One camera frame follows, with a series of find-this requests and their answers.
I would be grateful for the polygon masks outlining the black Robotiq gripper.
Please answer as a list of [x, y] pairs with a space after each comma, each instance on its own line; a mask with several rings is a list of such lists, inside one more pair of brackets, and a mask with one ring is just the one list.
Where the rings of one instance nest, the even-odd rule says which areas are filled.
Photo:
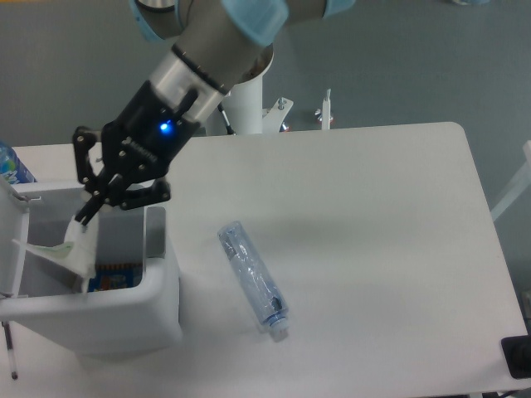
[[[199, 128], [197, 121], [185, 116], [197, 99], [198, 90], [192, 87], [173, 108], [147, 80], [119, 116], [101, 131], [77, 127], [72, 136], [76, 173], [89, 199], [74, 220], [87, 226], [104, 206], [128, 211], [169, 201], [171, 187], [164, 176]], [[104, 166], [96, 175], [90, 150], [98, 141]], [[133, 183], [149, 180], [154, 180], [149, 187], [132, 188]]]

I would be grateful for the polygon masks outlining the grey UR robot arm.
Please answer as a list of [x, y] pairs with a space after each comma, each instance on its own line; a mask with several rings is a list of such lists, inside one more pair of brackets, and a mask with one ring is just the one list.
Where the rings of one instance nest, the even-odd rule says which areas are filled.
[[280, 30], [331, 17], [349, 1], [134, 1], [140, 24], [174, 44], [117, 118], [72, 137], [85, 226], [104, 206], [131, 210], [169, 200], [173, 159]]

